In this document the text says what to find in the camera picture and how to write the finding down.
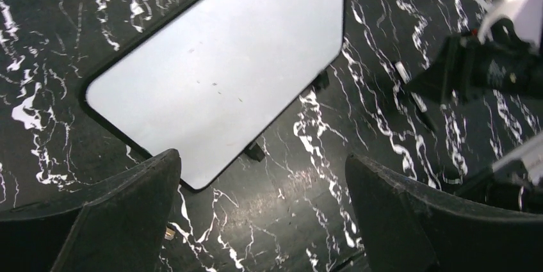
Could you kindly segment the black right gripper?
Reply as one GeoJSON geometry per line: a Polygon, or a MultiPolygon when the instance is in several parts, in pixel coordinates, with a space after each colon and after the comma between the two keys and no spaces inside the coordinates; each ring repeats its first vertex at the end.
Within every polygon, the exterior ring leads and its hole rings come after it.
{"type": "Polygon", "coordinates": [[[436,59],[404,88],[436,104],[447,104],[458,92],[463,102],[472,90],[496,90],[542,99],[542,51],[521,40],[513,22],[497,20],[492,40],[480,42],[474,33],[449,36],[436,59]]]}

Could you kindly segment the small whiteboard black frame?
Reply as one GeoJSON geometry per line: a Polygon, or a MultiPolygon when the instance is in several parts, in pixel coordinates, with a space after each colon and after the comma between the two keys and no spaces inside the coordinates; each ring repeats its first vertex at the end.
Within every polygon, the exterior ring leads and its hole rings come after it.
{"type": "Polygon", "coordinates": [[[345,0],[198,0],[98,71],[81,103],[145,156],[176,149],[207,187],[341,50],[345,0]]]}

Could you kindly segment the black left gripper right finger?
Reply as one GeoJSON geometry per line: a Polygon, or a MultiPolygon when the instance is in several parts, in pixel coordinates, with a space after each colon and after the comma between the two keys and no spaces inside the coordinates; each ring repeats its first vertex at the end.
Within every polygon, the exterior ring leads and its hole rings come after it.
{"type": "Polygon", "coordinates": [[[345,177],[372,271],[541,271],[542,216],[492,207],[349,155],[345,177]]]}

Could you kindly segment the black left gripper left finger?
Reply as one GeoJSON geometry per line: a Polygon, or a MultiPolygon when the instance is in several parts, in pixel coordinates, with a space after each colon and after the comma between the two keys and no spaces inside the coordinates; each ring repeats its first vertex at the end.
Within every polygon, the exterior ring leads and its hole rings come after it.
{"type": "Polygon", "coordinates": [[[69,195],[1,212],[2,271],[154,271],[181,176],[168,149],[69,195]]]}

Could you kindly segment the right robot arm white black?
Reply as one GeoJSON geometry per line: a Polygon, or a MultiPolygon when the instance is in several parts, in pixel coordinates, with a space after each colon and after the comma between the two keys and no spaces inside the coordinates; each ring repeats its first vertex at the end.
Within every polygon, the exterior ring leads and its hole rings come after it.
{"type": "MultiPolygon", "coordinates": [[[[499,18],[490,26],[491,40],[479,41],[476,32],[445,39],[428,69],[405,84],[405,89],[438,104],[465,104],[487,91],[542,100],[542,51],[521,40],[513,22],[499,18]]],[[[542,214],[542,183],[530,174],[542,171],[542,144],[521,145],[482,170],[457,189],[456,195],[494,207],[542,214]]]]}

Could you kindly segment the white whiteboard marker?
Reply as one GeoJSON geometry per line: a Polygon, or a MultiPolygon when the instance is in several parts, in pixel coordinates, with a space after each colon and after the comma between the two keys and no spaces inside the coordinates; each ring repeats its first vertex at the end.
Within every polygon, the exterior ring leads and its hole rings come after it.
{"type": "MultiPolygon", "coordinates": [[[[400,61],[396,61],[393,63],[393,67],[396,69],[397,73],[399,74],[401,80],[403,81],[404,85],[406,86],[409,81],[410,81],[410,76],[406,70],[406,68],[404,67],[403,63],[400,62],[400,61]]],[[[432,132],[437,132],[437,126],[434,122],[434,120],[432,119],[432,117],[429,115],[429,112],[428,112],[428,108],[426,106],[426,104],[424,103],[424,101],[422,100],[422,98],[414,93],[414,92],[411,92],[409,91],[411,97],[412,97],[412,100],[415,102],[418,110],[419,110],[419,113],[421,115],[421,120],[424,122],[424,124],[432,131],[432,132]]]]}

